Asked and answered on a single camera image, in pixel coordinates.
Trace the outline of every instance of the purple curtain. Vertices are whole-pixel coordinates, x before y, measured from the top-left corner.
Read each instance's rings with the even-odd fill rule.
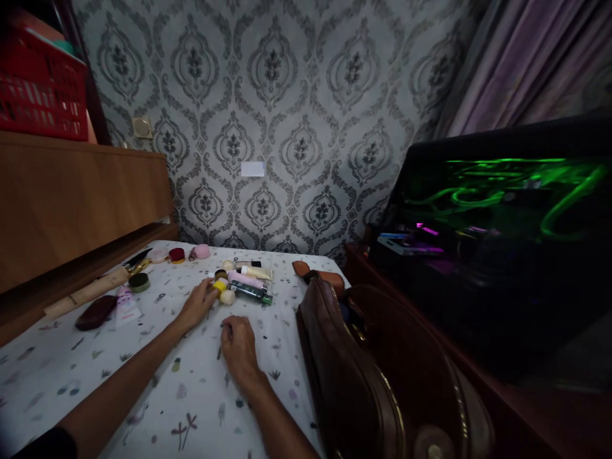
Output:
[[[438,138],[561,117],[612,52],[610,0],[512,0],[489,16],[481,27],[494,30],[474,40],[466,62],[479,59],[453,88]]]

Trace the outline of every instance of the computer case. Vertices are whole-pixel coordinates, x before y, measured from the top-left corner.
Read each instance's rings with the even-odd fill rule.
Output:
[[[609,389],[611,132],[586,116],[413,145],[370,260],[503,381]]]

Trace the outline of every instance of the wall socket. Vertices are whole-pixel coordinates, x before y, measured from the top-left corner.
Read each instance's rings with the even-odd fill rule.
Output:
[[[149,117],[132,118],[134,135],[138,138],[153,138],[153,127]]]

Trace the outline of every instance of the red lid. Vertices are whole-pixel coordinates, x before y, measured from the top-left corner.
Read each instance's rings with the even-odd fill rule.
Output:
[[[170,255],[170,261],[185,259],[185,251],[183,249],[172,249],[168,254]]]

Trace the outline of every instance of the white paper note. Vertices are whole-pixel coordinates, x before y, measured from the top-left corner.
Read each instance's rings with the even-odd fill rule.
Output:
[[[242,161],[240,163],[240,175],[243,177],[263,177],[266,166],[263,161]]]

